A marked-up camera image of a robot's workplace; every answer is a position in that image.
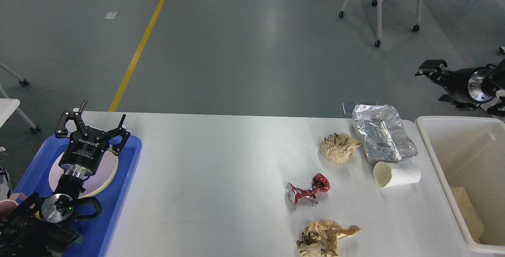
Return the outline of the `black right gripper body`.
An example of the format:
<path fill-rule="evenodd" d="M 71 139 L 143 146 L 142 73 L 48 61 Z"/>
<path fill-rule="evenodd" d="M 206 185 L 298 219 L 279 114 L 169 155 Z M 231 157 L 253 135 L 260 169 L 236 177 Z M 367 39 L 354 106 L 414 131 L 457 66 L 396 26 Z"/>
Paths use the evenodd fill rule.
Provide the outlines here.
<path fill-rule="evenodd" d="M 444 90 L 455 101 L 467 102 L 471 104 L 485 104 L 496 97 L 496 89 L 490 83 L 489 76 L 493 71 L 489 67 L 465 68 L 451 71 L 444 68 L 447 74 L 449 86 Z"/>

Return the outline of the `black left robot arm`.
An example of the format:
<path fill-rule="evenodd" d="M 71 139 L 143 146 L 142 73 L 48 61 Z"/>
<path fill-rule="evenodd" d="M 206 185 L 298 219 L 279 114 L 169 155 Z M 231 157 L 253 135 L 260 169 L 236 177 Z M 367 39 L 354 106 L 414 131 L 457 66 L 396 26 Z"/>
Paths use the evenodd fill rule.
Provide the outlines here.
<path fill-rule="evenodd" d="M 102 206 L 95 197 L 80 197 L 84 182 L 94 176 L 107 151 L 119 155 L 130 132 L 123 114 L 116 128 L 103 131 L 86 125 L 82 114 L 87 101 L 76 111 L 64 111 L 54 135 L 69 139 L 59 167 L 63 174 L 53 193 L 40 197 L 33 192 L 1 218 L 2 257 L 54 257 L 83 239 L 75 224 L 99 217 Z"/>

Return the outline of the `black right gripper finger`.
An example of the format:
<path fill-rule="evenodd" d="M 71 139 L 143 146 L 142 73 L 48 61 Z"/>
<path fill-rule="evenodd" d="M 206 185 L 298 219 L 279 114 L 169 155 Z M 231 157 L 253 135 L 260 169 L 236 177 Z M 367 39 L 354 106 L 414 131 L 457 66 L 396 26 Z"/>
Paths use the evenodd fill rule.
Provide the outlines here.
<path fill-rule="evenodd" d="M 480 107 L 480 104 L 455 101 L 449 94 L 443 94 L 440 96 L 438 101 L 447 102 L 450 105 L 453 105 L 457 110 L 476 110 L 478 107 Z"/>
<path fill-rule="evenodd" d="M 449 86 L 449 77 L 443 69 L 447 67 L 445 60 L 426 60 L 415 74 L 415 77 L 425 77 L 440 86 Z"/>

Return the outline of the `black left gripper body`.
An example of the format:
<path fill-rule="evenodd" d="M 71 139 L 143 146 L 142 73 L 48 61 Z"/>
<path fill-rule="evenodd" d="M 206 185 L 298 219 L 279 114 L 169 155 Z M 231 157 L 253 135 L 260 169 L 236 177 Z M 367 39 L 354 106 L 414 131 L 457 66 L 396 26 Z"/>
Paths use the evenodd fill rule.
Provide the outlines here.
<path fill-rule="evenodd" d="M 70 138 L 69 145 L 63 152 L 58 165 L 65 171 L 79 169 L 83 176 L 93 176 L 97 172 L 108 147 L 108 140 L 96 142 L 81 137 Z"/>

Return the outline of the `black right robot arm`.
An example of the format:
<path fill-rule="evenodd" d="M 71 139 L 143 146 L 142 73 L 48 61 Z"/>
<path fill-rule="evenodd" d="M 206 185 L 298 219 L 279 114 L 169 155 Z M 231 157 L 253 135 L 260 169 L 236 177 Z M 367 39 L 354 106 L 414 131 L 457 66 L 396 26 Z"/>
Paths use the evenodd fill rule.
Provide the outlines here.
<path fill-rule="evenodd" d="M 486 109 L 489 115 L 504 117 L 504 61 L 476 68 L 451 71 L 444 60 L 426 60 L 415 74 L 441 86 L 446 94 L 438 100 L 454 105 L 457 110 L 476 110 L 497 99 Z"/>

